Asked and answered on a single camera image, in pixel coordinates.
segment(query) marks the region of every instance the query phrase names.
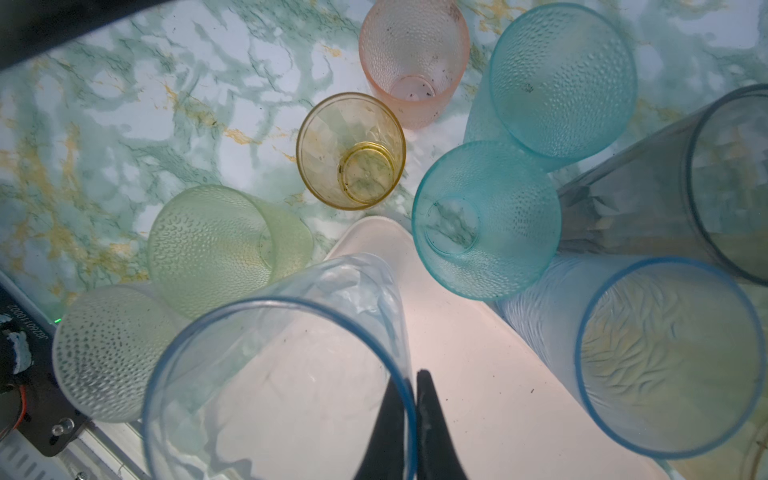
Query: clear plastic cup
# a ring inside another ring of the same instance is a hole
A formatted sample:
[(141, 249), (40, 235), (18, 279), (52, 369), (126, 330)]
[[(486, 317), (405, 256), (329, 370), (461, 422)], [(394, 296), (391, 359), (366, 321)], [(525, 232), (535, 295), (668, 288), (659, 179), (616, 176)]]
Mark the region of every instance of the clear plastic cup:
[(151, 475), (355, 478), (390, 384), (402, 401), (391, 428), (405, 427), (394, 477), (411, 479), (415, 404), (392, 273), (367, 253), (327, 260), (208, 313), (171, 343), (144, 406)]
[(83, 293), (54, 337), (53, 369), (61, 391), (94, 420), (138, 420), (155, 363), (188, 323), (149, 283)]

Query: light green cup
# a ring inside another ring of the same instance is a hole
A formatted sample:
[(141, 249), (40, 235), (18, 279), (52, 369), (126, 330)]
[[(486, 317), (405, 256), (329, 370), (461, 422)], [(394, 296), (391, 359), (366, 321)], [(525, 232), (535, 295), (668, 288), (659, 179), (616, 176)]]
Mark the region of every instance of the light green cup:
[(191, 318), (243, 299), (304, 268), (312, 234), (295, 215), (220, 185), (168, 202), (149, 235), (149, 274), (162, 297)]

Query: blue cup rim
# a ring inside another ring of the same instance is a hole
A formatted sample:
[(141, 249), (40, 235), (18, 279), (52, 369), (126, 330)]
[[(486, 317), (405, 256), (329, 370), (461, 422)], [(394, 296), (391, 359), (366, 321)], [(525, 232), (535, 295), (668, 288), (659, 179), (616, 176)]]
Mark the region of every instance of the blue cup rim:
[[(453, 287), (452, 285), (450, 285), (449, 283), (445, 282), (445, 280), (441, 276), (435, 275), (435, 273), (432, 272), (432, 268), (430, 268), (430, 266), (429, 266), (429, 261), (426, 259), (425, 254), (422, 252), (422, 248), (419, 246), (419, 242), (416, 241), (416, 235), (419, 234), (419, 232), (421, 231), (421, 228), (419, 228), (416, 225), (416, 215), (415, 215), (416, 208), (415, 208), (415, 206), (419, 202), (419, 198), (421, 198), (422, 189), (424, 188), (424, 185), (426, 184), (426, 181), (429, 179), (429, 177), (432, 175), (432, 173), (434, 173), (439, 168), (440, 163), (448, 155), (450, 155), (451, 153), (454, 153), (456, 151), (467, 150), (469, 148), (474, 147), (476, 144), (495, 144), (497, 146), (500, 146), (504, 150), (508, 150), (510, 148), (509, 144), (506, 144), (506, 143), (501, 142), (501, 141), (487, 141), (487, 140), (470, 141), (470, 142), (467, 142), (465, 144), (461, 144), (458, 147), (452, 148), (451, 150), (445, 152), (440, 158), (438, 158), (435, 161), (435, 163), (432, 164), (432, 166), (429, 168), (429, 170), (427, 170), (426, 173), (424, 174), (424, 177), (422, 178), (422, 181), (419, 183), (419, 188), (416, 189), (416, 195), (413, 196), (413, 208), (411, 209), (411, 233), (413, 235), (413, 240), (414, 240), (413, 243), (414, 243), (414, 246), (416, 248), (416, 253), (419, 255), (419, 259), (422, 261), (422, 265), (424, 265), (424, 267), (427, 269), (427, 271), (429, 272), (429, 275), (433, 279), (435, 279), (435, 281), (437, 281), (437, 283), (439, 283), (443, 288), (445, 288), (446, 290), (448, 290), (451, 293), (455, 293), (456, 295), (462, 296), (462, 297), (464, 297), (466, 299), (479, 300), (481, 302), (495, 302), (495, 301), (498, 301), (498, 300), (503, 300), (504, 298), (509, 298), (510, 296), (515, 295), (516, 293), (522, 292), (523, 290), (528, 288), (530, 285), (533, 285), (536, 282), (536, 280), (541, 278), (541, 275), (544, 274), (544, 271), (546, 271), (546, 269), (547, 269), (547, 267), (549, 265), (549, 262), (547, 262), (547, 265), (545, 265), (541, 269), (541, 271), (538, 273), (538, 275), (532, 276), (528, 283), (526, 283), (524, 286), (522, 286), (521, 288), (519, 288), (515, 292), (509, 293), (509, 294), (506, 294), (506, 295), (501, 295), (501, 296), (472, 296), (472, 295), (468, 295), (467, 293), (462, 292), (461, 290), (459, 290), (459, 289)], [(528, 150), (523, 150), (523, 153), (531, 154), (531, 152), (528, 151)], [(544, 175), (544, 178), (551, 185), (551, 181), (549, 180), (549, 176), (547, 175), (546, 172), (544, 172), (543, 169), (541, 169), (541, 166), (539, 166), (535, 162), (531, 162), (531, 164), (534, 167), (536, 167), (539, 170), (541, 170), (541, 172)], [(557, 191), (554, 189), (554, 185), (552, 185), (552, 189), (554, 190), (555, 195), (557, 195)], [(559, 217), (562, 217), (560, 202), (557, 201), (555, 203), (556, 203), (556, 206), (557, 206), (557, 209), (558, 209), (557, 215)], [(554, 242), (554, 246), (552, 248), (552, 251), (548, 255), (550, 261), (554, 257), (555, 253), (558, 250), (558, 243), (559, 243), (560, 235), (561, 234), (562, 234), (562, 221), (560, 221), (558, 223), (558, 232), (557, 232), (557, 235), (556, 235), (556, 237), (558, 238), (558, 242)]]
[(227, 305), (220, 306), (215, 310), (211, 310), (199, 319), (190, 323), (185, 327), (181, 333), (168, 345), (163, 352), (163, 355), (157, 361), (157, 365), (152, 372), (149, 383), (147, 384), (146, 395), (144, 397), (144, 406), (142, 408), (142, 443), (144, 447), (144, 455), (147, 458), (147, 465), (150, 469), (149, 473), (152, 478), (160, 478), (154, 471), (154, 452), (150, 447), (151, 433), (149, 431), (151, 424), (150, 416), (150, 404), (154, 397), (153, 393), (160, 387), (159, 382), (162, 375), (168, 368), (174, 368), (176, 361), (178, 361), (178, 353), (184, 351), (184, 347), (192, 340), (198, 333), (203, 332), (213, 324), (229, 318), (234, 313), (242, 312), (244, 310), (259, 309), (259, 308), (278, 308), (288, 310), (299, 310), (300, 312), (310, 313), (335, 323), (337, 326), (342, 327), (347, 332), (353, 334), (358, 339), (362, 340), (368, 348), (379, 358), (379, 361), (389, 370), (389, 374), (392, 378), (400, 399), (406, 410), (406, 421), (408, 423), (408, 439), (407, 439), (407, 455), (405, 459), (406, 477), (413, 478), (416, 473), (416, 464), (418, 460), (418, 454), (416, 451), (416, 406), (413, 396), (413, 390), (410, 383), (406, 380), (405, 376), (401, 375), (398, 370), (395, 360), (387, 353), (386, 349), (381, 346), (373, 336), (371, 336), (362, 327), (353, 322), (346, 315), (336, 312), (327, 306), (321, 305), (317, 302), (305, 300), (295, 296), (255, 296), (236, 302), (228, 303)]
[[(646, 266), (664, 264), (664, 263), (694, 266), (696, 268), (705, 270), (707, 273), (710, 273), (715, 277), (717, 277), (719, 280), (721, 280), (723, 284), (727, 286), (736, 295), (736, 297), (739, 300), (741, 300), (741, 302), (743, 303), (746, 309), (747, 315), (749, 316), (751, 323), (755, 329), (755, 333), (757, 337), (757, 349), (760, 357), (759, 378), (758, 378), (758, 381), (755, 383), (755, 389), (752, 394), (752, 400), (750, 401), (747, 408), (742, 413), (741, 417), (739, 417), (739, 419), (736, 421), (736, 423), (734, 423), (733, 426), (731, 426), (728, 430), (723, 432), (720, 436), (718, 436), (714, 440), (711, 440), (695, 449), (683, 450), (680, 452), (665, 452), (665, 451), (646, 449), (644, 447), (635, 445), (633, 442), (630, 442), (629, 440), (626, 440), (624, 437), (618, 435), (613, 429), (611, 429), (611, 427), (609, 427), (605, 423), (605, 421), (603, 421), (603, 419), (598, 415), (597, 410), (592, 405), (592, 402), (589, 399), (589, 395), (587, 394), (587, 390), (584, 385), (584, 373), (582, 372), (582, 369), (581, 369), (581, 343), (584, 338), (584, 331), (586, 330), (586, 326), (587, 326), (587, 323), (589, 322), (592, 311), (598, 304), (598, 301), (600, 300), (600, 298), (618, 280), (624, 278), (626, 275), (629, 275), (630, 273), (633, 273)], [(676, 460), (680, 458), (689, 458), (689, 457), (702, 455), (703, 453), (709, 452), (710, 450), (715, 449), (716, 447), (722, 445), (730, 437), (736, 434), (736, 432), (738, 432), (741, 429), (744, 422), (746, 422), (747, 419), (750, 417), (750, 415), (752, 415), (752, 412), (754, 411), (758, 401), (760, 400), (760, 396), (763, 392), (763, 387), (766, 381), (766, 343), (765, 343), (765, 336), (763, 334), (763, 327), (760, 324), (760, 318), (757, 316), (757, 311), (755, 310), (754, 305), (752, 304), (750, 299), (746, 296), (746, 294), (741, 290), (741, 288), (739, 288), (739, 286), (731, 279), (731, 277), (726, 275), (722, 270), (719, 270), (714, 266), (708, 265), (706, 263), (702, 263), (698, 260), (693, 260), (685, 257), (651, 257), (651, 258), (645, 258), (635, 263), (632, 263), (631, 265), (625, 267), (621, 271), (615, 273), (608, 280), (606, 280), (605, 283), (603, 283), (603, 285), (595, 292), (594, 296), (592, 297), (589, 304), (587, 305), (586, 310), (584, 311), (584, 315), (581, 317), (581, 324), (579, 325), (578, 333), (576, 334), (574, 366), (576, 371), (576, 384), (578, 386), (578, 392), (579, 392), (579, 396), (581, 397), (581, 401), (584, 404), (584, 407), (586, 408), (587, 412), (589, 413), (589, 416), (592, 418), (592, 420), (594, 420), (596, 424), (598, 424), (598, 427), (600, 427), (600, 430), (602, 430), (606, 435), (611, 437), (616, 443), (625, 447), (626, 449), (631, 450), (632, 452), (636, 452), (636, 453), (639, 453), (640, 455), (645, 455), (651, 458)]]
[[(591, 157), (592, 155), (595, 155), (595, 154), (603, 151), (605, 148), (607, 148), (608, 146), (613, 144), (616, 141), (616, 139), (613, 139), (612, 141), (608, 142), (607, 144), (605, 144), (605, 145), (603, 145), (603, 146), (601, 146), (599, 148), (596, 148), (596, 149), (593, 149), (593, 150), (589, 150), (589, 153), (586, 154), (586, 155), (578, 155), (578, 156), (575, 156), (575, 157), (552, 157), (552, 156), (543, 154), (541, 152), (538, 152), (538, 151), (534, 150), (533, 148), (529, 147), (528, 145), (524, 144), (519, 138), (517, 138), (512, 133), (512, 131), (510, 130), (509, 126), (502, 120), (502, 117), (499, 116), (499, 114), (498, 114), (498, 103), (496, 102), (496, 99), (495, 99), (495, 96), (494, 96), (494, 93), (493, 93), (494, 88), (493, 88), (493, 82), (492, 82), (493, 66), (495, 65), (496, 52), (497, 52), (497, 47), (499, 46), (499, 44), (501, 44), (504, 41), (506, 36), (512, 35), (512, 32), (515, 31), (515, 24), (517, 22), (519, 22), (521, 19), (523, 19), (525, 16), (533, 15), (536, 12), (540, 12), (540, 11), (548, 9), (548, 8), (566, 8), (566, 9), (567, 8), (573, 8), (573, 9), (576, 9), (576, 10), (581, 10), (584, 13), (592, 15), (595, 18), (597, 18), (598, 20), (600, 20), (601, 22), (605, 23), (606, 26), (610, 30), (612, 30), (612, 32), (616, 35), (616, 38), (624, 46), (624, 50), (627, 53), (627, 57), (630, 59), (629, 63), (630, 63), (630, 67), (632, 69), (632, 76), (634, 78), (634, 82), (632, 84), (632, 103), (633, 103), (633, 105), (635, 103), (637, 103), (637, 66), (635, 65), (635, 60), (634, 60), (634, 55), (632, 55), (632, 50), (629, 48), (629, 44), (626, 42), (626, 40), (624, 40), (624, 37), (622, 36), (622, 34), (618, 30), (618, 28), (616, 28), (612, 23), (610, 23), (608, 21), (607, 18), (605, 18), (603, 15), (597, 13), (595, 10), (592, 10), (591, 8), (588, 8), (588, 7), (585, 7), (583, 5), (579, 5), (579, 4), (576, 4), (576, 3), (557, 2), (557, 3), (548, 3), (546, 5), (539, 5), (538, 7), (532, 8), (532, 9), (528, 10), (526, 13), (523, 13), (522, 15), (517, 17), (502, 32), (502, 36), (500, 36), (498, 38), (498, 40), (496, 41), (496, 46), (493, 48), (493, 53), (491, 53), (491, 60), (488, 63), (488, 94), (491, 97), (491, 105), (493, 105), (493, 113), (496, 115), (496, 118), (499, 119), (499, 121), (502, 123), (502, 125), (504, 125), (504, 129), (507, 131), (507, 133), (509, 133), (509, 135), (512, 138), (514, 138), (515, 141), (518, 144), (520, 144), (521, 147), (523, 147), (525, 150), (528, 150), (528, 151), (532, 152), (533, 154), (538, 155), (539, 157), (544, 157), (544, 158), (547, 158), (549, 160), (557, 161), (558, 163), (561, 163), (560, 168), (562, 168), (562, 167), (564, 167), (564, 166), (566, 166), (568, 164), (574, 163), (574, 162), (579, 161), (579, 160), (584, 160), (587, 157)], [(625, 128), (626, 128), (626, 125), (629, 123), (629, 120), (632, 118), (632, 115), (634, 115), (634, 107), (631, 110), (629, 110), (626, 118), (621, 122), (624, 125)]]

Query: textured cup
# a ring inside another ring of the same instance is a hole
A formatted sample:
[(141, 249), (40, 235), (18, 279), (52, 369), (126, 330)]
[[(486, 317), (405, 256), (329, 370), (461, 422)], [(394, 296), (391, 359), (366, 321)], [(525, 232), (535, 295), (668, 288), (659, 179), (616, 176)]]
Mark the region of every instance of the textured cup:
[(498, 40), (464, 142), (519, 141), (557, 170), (616, 140), (636, 97), (634, 60), (613, 25), (580, 5), (543, 5)]
[(138, 420), (155, 364), (187, 323), (148, 284), (83, 293), (61, 319), (53, 342), (61, 391), (95, 420)]
[(304, 119), (296, 164), (306, 187), (323, 203), (362, 210), (397, 186), (406, 164), (406, 138), (382, 102), (365, 94), (337, 94)]
[[(208, 313), (168, 347), (144, 407), (151, 476), (411, 480), (411, 375), (386, 263), (358, 253), (311, 266)], [(377, 417), (399, 435), (386, 450), (402, 468), (364, 473)]]
[(768, 286), (768, 84), (739, 88), (559, 190), (561, 249), (678, 255)]
[(454, 0), (378, 0), (360, 29), (362, 70), (405, 128), (445, 110), (469, 60), (469, 30)]
[(652, 458), (730, 438), (763, 391), (763, 330), (744, 292), (681, 257), (562, 255), (504, 318), (595, 423)]
[(195, 319), (303, 268), (312, 234), (298, 217), (220, 185), (172, 198), (149, 235), (149, 274), (176, 311)]
[(560, 240), (547, 174), (511, 144), (472, 142), (440, 157), (413, 201), (416, 250), (445, 288), (498, 300), (536, 281)]

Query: cup bottom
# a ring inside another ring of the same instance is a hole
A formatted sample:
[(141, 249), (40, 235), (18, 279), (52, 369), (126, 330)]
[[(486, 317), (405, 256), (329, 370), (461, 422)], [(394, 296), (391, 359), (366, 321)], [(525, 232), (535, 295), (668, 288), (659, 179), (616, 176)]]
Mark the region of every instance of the cup bottom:
[(339, 185), (347, 197), (361, 204), (381, 199), (397, 174), (393, 155), (384, 145), (363, 141), (350, 148), (339, 162)]
[(480, 216), (474, 205), (461, 197), (437, 200), (427, 212), (427, 243), (436, 252), (458, 255), (477, 243)]
[(395, 82), (389, 94), (406, 101), (428, 100), (435, 97), (435, 88), (421, 75), (406, 75)]

